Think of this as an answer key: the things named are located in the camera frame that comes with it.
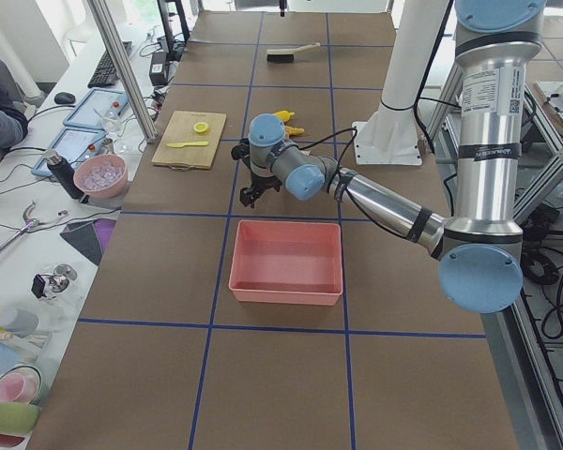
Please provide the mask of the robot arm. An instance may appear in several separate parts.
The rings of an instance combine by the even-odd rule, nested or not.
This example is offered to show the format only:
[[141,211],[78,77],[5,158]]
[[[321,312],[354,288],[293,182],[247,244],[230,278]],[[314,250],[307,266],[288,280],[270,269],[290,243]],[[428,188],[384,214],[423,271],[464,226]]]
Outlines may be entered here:
[[387,233],[427,249],[454,304],[477,313],[501,311],[523,285],[523,233],[513,217],[527,63],[540,51],[541,1],[408,1],[377,111],[352,130],[361,164],[404,164],[417,152],[418,99],[450,15],[457,18],[455,63],[463,73],[458,186],[454,210],[441,217],[338,159],[309,156],[281,119],[256,116],[232,150],[251,185],[253,205],[268,189],[307,201],[320,192],[351,202]]

